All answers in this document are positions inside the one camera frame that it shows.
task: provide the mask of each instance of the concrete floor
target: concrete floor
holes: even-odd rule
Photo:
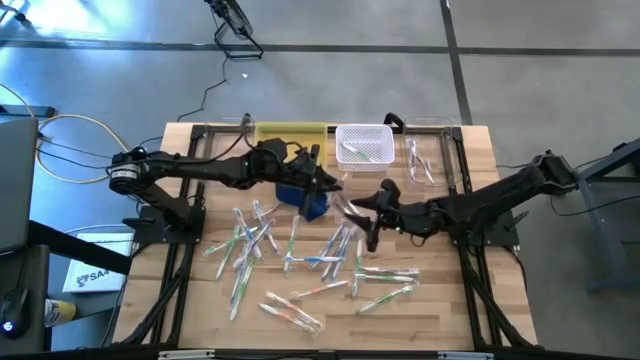
[[[446,46],[437,0],[240,0],[265,44]],[[32,21],[10,16],[0,39],[98,39],[211,43],[213,25],[200,0],[13,0]],[[458,45],[467,47],[638,48],[634,0],[449,0]],[[161,135],[164,124],[197,108],[202,90],[221,79],[219,52],[0,48],[0,82],[31,104],[86,114],[129,144]],[[546,149],[579,164],[640,134],[640,57],[462,56],[474,124],[490,127],[499,163],[520,164]],[[378,122],[448,116],[461,123],[447,54],[271,52],[263,61],[228,62],[228,83],[210,93],[189,121],[250,112],[265,120]],[[0,93],[0,102],[14,102]],[[101,130],[73,120],[51,125],[55,141],[101,154],[118,151]],[[54,148],[78,161],[101,159]],[[61,174],[90,170],[46,159]],[[94,209],[99,206],[100,214]],[[559,200],[583,209],[579,197]],[[518,230],[529,300],[540,344],[554,350],[637,357],[640,292],[585,294],[601,276],[586,216],[555,216],[536,198]],[[117,223],[134,204],[106,183],[77,186],[35,173],[32,218],[65,230]],[[54,256],[51,289],[68,261]],[[56,328],[54,348],[97,346],[108,316]]]

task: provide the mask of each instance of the yellow container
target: yellow container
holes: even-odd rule
[[[285,142],[295,141],[311,150],[311,146],[320,145],[318,165],[327,164],[327,124],[321,122],[268,122],[261,121],[256,124],[254,143],[267,139],[280,138]],[[298,147],[287,146],[288,157],[286,161],[296,156]]]

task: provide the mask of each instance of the white plastic basket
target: white plastic basket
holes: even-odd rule
[[[348,150],[343,144],[366,157]],[[394,148],[393,131],[387,125],[340,125],[336,128],[336,158],[340,171],[386,171],[395,160]]]

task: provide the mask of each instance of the wooden table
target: wooden table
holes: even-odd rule
[[[186,154],[189,134],[193,124],[168,124],[162,150],[169,153]],[[499,179],[495,158],[484,126],[463,127],[471,181],[474,189],[489,185]],[[211,155],[227,148],[237,134],[220,134],[214,139]],[[420,152],[429,156],[436,177],[441,176],[441,164],[437,161],[440,150],[434,137],[418,137]],[[247,151],[243,142],[229,156]],[[330,135],[328,144],[328,171],[341,176],[335,159],[335,145]],[[379,189],[384,177],[396,180],[403,191],[402,202],[421,201],[446,195],[443,188],[416,191],[406,183],[406,154],[402,136],[396,136],[396,161],[386,174],[359,174],[350,177],[345,184],[347,198],[367,196]],[[163,179],[159,182],[165,190],[177,196],[181,180]],[[306,264],[296,263],[290,276],[282,273],[282,255],[277,256],[267,246],[261,245],[265,260],[257,263],[238,317],[229,320],[229,297],[235,273],[227,269],[220,282],[214,277],[223,254],[204,256],[204,249],[220,244],[231,237],[235,219],[231,212],[240,208],[245,218],[251,218],[253,199],[260,200],[264,208],[275,201],[273,184],[258,184],[248,191],[229,189],[220,183],[208,182],[205,192],[207,217],[203,241],[196,248],[184,321],[180,336],[180,347],[240,348],[240,349],[356,349],[356,350],[447,350],[471,349],[472,341],[469,320],[462,286],[462,277],[457,251],[447,235],[439,234],[428,239],[423,247],[411,244],[408,235],[393,231],[381,232],[378,251],[366,254],[365,266],[415,267],[421,270],[420,285],[408,297],[398,298],[369,315],[355,316],[356,309],[368,301],[400,288],[400,284],[385,284],[360,281],[356,299],[351,299],[351,288],[341,287],[328,293],[305,298],[298,305],[307,313],[326,325],[323,333],[311,337],[293,325],[264,313],[257,304],[265,302],[265,292],[272,291],[288,297],[293,291],[309,290],[322,285],[321,266],[309,271]],[[283,207],[273,218],[276,226],[273,235],[280,248],[285,249],[291,230],[295,210]],[[341,216],[330,210],[325,216],[304,224],[298,231],[294,255],[316,255],[327,238],[342,222]],[[240,251],[236,246],[233,258]],[[133,261],[122,307],[117,322],[114,340],[129,335],[147,314],[158,296],[162,271],[167,252],[166,245],[151,245]],[[182,253],[178,254],[178,263]],[[536,342],[527,295],[520,268],[511,254],[501,248],[488,248],[487,260],[497,303],[524,335]],[[352,280],[355,263],[355,245],[349,247],[347,261],[339,280]],[[165,317],[164,336],[168,334],[173,316],[174,299],[168,305]],[[489,339],[486,312],[479,306],[483,334]]]

